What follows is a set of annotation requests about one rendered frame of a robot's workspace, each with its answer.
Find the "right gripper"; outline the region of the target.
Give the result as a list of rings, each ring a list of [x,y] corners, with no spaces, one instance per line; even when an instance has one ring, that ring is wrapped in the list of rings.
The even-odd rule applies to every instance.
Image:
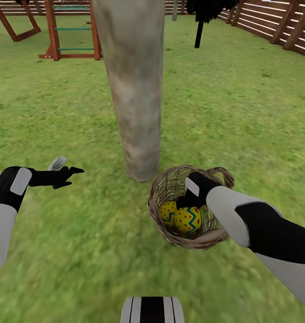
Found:
[[[185,196],[178,196],[178,201],[176,201],[177,205],[177,210],[180,208],[185,208],[185,207],[202,207],[203,202],[198,198],[197,200],[193,200],[188,198],[187,194]]]

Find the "wicker basket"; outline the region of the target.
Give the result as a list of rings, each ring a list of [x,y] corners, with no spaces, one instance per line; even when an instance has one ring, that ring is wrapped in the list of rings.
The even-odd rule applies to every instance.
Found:
[[[150,186],[150,196],[148,200],[148,212],[152,218],[160,235],[172,246],[178,248],[187,248],[193,251],[204,250],[227,240],[228,232],[220,224],[215,215],[207,206],[203,207],[204,220],[200,228],[196,232],[183,232],[177,225],[175,227],[165,226],[159,213],[159,208],[167,201],[178,201],[178,196],[185,196],[185,179],[193,172],[199,172],[209,179],[221,183],[224,187],[232,189],[234,186],[233,175],[224,167],[214,167],[208,170],[200,169],[191,165],[180,165],[178,167],[170,167],[159,174]],[[224,182],[220,178],[213,175],[222,172]],[[159,184],[159,181],[166,176],[166,179]],[[183,177],[183,178],[182,178]],[[170,182],[173,182],[170,183]]]

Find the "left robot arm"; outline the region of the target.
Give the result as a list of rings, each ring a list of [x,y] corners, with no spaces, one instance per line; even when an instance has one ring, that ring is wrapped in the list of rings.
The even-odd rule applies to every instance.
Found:
[[[21,206],[28,185],[53,186],[54,189],[72,184],[66,181],[72,174],[82,173],[83,169],[64,166],[64,156],[57,157],[48,171],[34,168],[10,167],[0,174],[0,269],[4,265],[17,212]]]

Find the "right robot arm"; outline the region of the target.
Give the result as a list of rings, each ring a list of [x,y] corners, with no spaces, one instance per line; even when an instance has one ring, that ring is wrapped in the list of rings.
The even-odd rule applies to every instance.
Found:
[[[305,306],[305,228],[271,204],[224,187],[199,172],[184,178],[177,210],[207,206],[237,245],[251,249]]]

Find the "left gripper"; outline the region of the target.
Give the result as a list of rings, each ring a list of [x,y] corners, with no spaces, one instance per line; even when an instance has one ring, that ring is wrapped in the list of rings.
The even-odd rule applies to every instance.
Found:
[[[44,170],[45,171],[45,170]],[[71,167],[68,169],[67,166],[64,166],[59,171],[45,171],[48,175],[48,181],[45,186],[53,186],[54,189],[59,187],[64,187],[66,185],[72,184],[70,181],[66,181],[72,176],[72,174],[82,173],[83,169]]]

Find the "robot trunk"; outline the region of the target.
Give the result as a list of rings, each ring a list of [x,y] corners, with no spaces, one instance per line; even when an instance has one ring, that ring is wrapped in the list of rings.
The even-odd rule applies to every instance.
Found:
[[[178,297],[127,297],[120,323],[185,323]]]

